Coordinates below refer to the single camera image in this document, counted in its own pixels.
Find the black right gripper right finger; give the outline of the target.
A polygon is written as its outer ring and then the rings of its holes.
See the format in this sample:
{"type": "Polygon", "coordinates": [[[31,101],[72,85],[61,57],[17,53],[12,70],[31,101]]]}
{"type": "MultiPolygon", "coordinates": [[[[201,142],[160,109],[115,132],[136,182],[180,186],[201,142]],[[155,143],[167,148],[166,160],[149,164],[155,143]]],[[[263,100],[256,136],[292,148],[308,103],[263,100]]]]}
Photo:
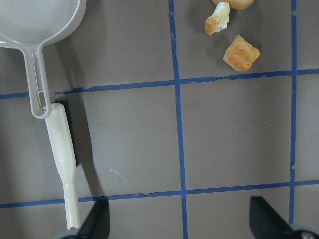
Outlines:
{"type": "Polygon", "coordinates": [[[252,196],[249,227],[256,239],[317,239],[319,235],[305,228],[289,225],[261,196],[252,196]]]}

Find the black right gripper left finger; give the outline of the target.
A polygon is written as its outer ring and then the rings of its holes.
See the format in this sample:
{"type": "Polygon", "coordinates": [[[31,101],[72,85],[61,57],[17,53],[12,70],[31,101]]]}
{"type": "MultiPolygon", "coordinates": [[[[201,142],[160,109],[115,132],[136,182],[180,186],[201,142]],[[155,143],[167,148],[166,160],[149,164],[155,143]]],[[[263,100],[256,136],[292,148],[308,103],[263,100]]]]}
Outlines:
{"type": "Polygon", "coordinates": [[[78,232],[79,239],[107,239],[110,234],[108,199],[97,200],[78,232]]]}

